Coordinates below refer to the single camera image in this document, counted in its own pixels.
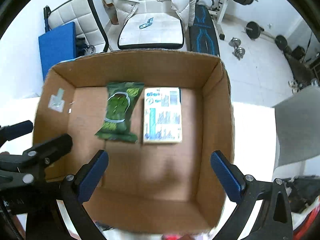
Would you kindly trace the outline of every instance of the chair backrest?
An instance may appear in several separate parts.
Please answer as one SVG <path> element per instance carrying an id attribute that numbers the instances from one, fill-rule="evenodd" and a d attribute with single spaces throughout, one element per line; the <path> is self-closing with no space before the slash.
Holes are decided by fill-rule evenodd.
<path id="1" fill-rule="evenodd" d="M 142 13 L 176 13 L 171 8 L 171 0 L 158 1 L 158 0 L 139 0 L 140 4 L 134 14 Z"/>
<path id="2" fill-rule="evenodd" d="M 51 11 L 48 23 L 51 29 L 75 22 L 76 36 L 84 37 L 85 43 L 94 45 L 96 52 L 107 52 L 107 35 L 99 20 L 92 0 L 69 0 Z"/>

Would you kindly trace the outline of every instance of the chrome dumbbell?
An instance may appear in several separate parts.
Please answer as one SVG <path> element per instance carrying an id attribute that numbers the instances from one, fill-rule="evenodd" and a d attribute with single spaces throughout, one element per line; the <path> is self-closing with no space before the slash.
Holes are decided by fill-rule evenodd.
<path id="1" fill-rule="evenodd" d="M 232 54 L 235 55 L 239 60 L 242 59 L 245 54 L 245 49 L 240 47 L 241 40 L 233 37 L 232 40 L 229 42 L 229 45 L 235 48 Z"/>

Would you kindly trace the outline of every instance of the barcode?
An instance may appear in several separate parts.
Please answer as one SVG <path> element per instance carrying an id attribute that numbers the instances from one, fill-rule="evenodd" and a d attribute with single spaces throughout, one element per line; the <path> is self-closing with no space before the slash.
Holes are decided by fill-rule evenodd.
<path id="1" fill-rule="evenodd" d="M 177 105 L 178 104 L 178 92 L 177 91 L 170 91 L 170 105 Z"/>

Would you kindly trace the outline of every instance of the chair seat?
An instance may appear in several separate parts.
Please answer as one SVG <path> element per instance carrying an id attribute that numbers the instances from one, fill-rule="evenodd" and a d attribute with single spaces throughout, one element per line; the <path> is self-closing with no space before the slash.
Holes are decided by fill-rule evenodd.
<path id="1" fill-rule="evenodd" d="M 151 26 L 139 29 L 152 17 Z M 119 49 L 180 49 L 183 43 L 183 27 L 176 13 L 135 14 L 127 21 L 118 39 Z"/>

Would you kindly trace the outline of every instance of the white chair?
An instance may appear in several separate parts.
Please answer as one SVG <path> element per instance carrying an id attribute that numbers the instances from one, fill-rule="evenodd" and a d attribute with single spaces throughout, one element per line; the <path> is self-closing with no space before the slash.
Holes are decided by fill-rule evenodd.
<path id="1" fill-rule="evenodd" d="M 69 0 L 49 12 L 51 29 L 69 22 L 76 24 L 76 37 L 84 37 L 87 45 L 95 46 L 96 53 L 108 51 L 108 38 L 92 0 Z"/>
<path id="2" fill-rule="evenodd" d="M 133 16 L 123 27 L 119 38 L 119 49 L 164 48 L 180 49 L 184 43 L 182 22 L 171 8 L 171 0 L 139 0 Z M 153 24 L 139 29 L 150 18 Z"/>

